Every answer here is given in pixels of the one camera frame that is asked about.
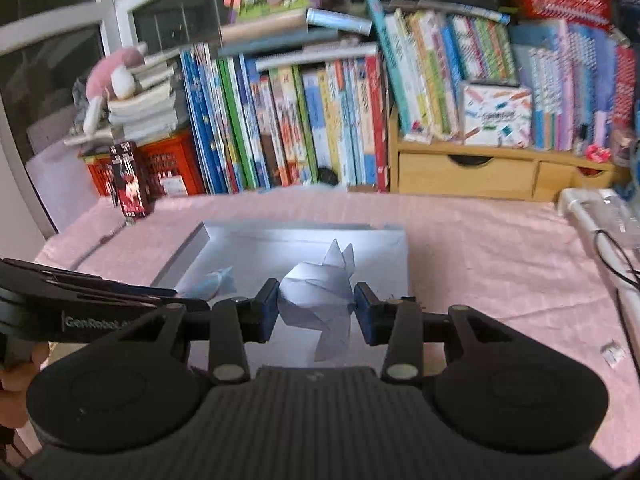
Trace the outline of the person's left hand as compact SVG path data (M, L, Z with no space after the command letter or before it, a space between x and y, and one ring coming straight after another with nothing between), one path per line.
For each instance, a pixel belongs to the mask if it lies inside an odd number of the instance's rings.
M28 421L26 412L26 391L40 372L42 364L49 357L47 342L38 342L26 362L1 371L0 425L18 429Z

